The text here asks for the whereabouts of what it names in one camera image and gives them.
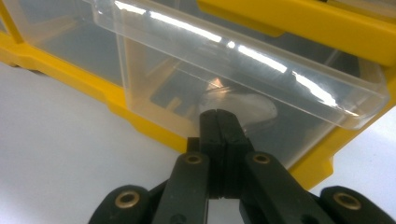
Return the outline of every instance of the white surface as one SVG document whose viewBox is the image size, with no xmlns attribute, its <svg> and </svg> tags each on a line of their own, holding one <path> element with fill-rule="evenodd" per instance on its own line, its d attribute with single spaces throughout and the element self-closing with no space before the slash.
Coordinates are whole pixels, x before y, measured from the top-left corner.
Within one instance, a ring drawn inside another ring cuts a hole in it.
<svg viewBox="0 0 396 224">
<path fill-rule="evenodd" d="M 396 217 L 396 110 L 334 159 L 325 186 L 359 191 Z M 0 63 L 0 223 L 87 223 L 113 189 L 151 189 L 177 153 L 105 105 L 53 78 Z M 242 223 L 237 201 L 210 204 L 209 224 Z"/>
</svg>

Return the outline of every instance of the white table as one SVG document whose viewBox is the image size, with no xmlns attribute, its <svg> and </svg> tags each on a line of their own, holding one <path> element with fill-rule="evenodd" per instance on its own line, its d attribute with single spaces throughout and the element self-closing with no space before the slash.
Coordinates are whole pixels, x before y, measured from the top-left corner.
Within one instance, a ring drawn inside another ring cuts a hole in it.
<svg viewBox="0 0 396 224">
<path fill-rule="evenodd" d="M 359 191 L 396 218 L 396 110 L 334 158 L 325 186 Z M 177 153 L 59 81 L 0 63 L 0 223 L 87 223 L 113 189 L 152 189 Z M 211 202 L 208 223 L 242 223 L 237 200 Z"/>
</svg>

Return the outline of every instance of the yellow edge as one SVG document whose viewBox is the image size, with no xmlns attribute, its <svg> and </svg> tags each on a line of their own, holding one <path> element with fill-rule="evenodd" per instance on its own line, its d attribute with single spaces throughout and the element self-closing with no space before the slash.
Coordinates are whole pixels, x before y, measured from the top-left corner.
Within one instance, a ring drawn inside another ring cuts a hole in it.
<svg viewBox="0 0 396 224">
<path fill-rule="evenodd" d="M 335 153 L 396 105 L 396 66 L 386 69 L 386 78 L 390 100 L 375 118 L 357 131 L 334 129 L 290 168 L 291 174 L 305 189 L 313 188 L 330 176 Z"/>
<path fill-rule="evenodd" d="M 267 24 L 385 66 L 396 64 L 396 23 L 311 0 L 198 0 L 201 10 L 252 29 Z"/>
<path fill-rule="evenodd" d="M 26 43 L 16 44 L 11 36 L 0 32 L 0 61 L 25 69 L 40 71 L 64 84 L 104 102 L 115 114 L 127 119 L 141 133 L 183 152 L 187 140 L 130 112 L 125 104 L 123 88 L 105 81 L 73 64 L 66 63 Z"/>
</svg>

